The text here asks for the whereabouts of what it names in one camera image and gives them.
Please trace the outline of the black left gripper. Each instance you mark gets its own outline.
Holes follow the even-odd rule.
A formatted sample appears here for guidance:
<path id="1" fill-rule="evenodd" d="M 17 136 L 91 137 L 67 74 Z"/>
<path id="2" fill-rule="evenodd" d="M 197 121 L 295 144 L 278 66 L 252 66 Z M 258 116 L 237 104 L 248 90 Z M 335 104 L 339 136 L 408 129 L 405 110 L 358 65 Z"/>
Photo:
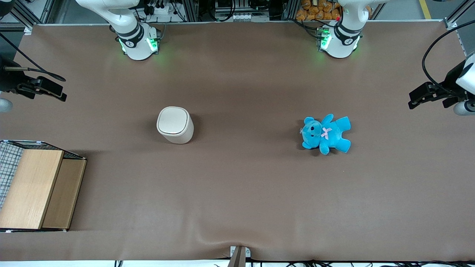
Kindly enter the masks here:
<path id="1" fill-rule="evenodd" d="M 459 102 L 470 100 L 471 93 L 468 93 L 467 90 L 456 83 L 456 80 L 463 72 L 464 66 L 465 60 L 453 67 L 441 83 L 443 88 L 449 91 L 449 96 L 446 96 L 446 91 L 433 83 L 425 82 L 409 93 L 409 109 L 413 110 L 423 103 L 439 100 L 442 100 L 444 108 L 450 108 Z"/>

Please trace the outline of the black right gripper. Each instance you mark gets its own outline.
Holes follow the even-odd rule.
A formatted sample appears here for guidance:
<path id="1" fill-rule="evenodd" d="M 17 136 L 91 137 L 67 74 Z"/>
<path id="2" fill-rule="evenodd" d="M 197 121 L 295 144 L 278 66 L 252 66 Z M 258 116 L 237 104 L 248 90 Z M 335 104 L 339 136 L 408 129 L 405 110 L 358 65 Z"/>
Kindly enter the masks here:
<path id="1" fill-rule="evenodd" d="M 27 84 L 27 77 L 23 71 L 7 71 L 5 67 L 20 67 L 19 64 L 1 55 L 0 58 L 0 89 L 9 92 L 16 89 L 18 95 L 34 99 L 36 95 L 46 95 L 65 102 L 67 94 L 63 93 L 63 86 L 44 77 L 38 76 L 36 86 Z"/>

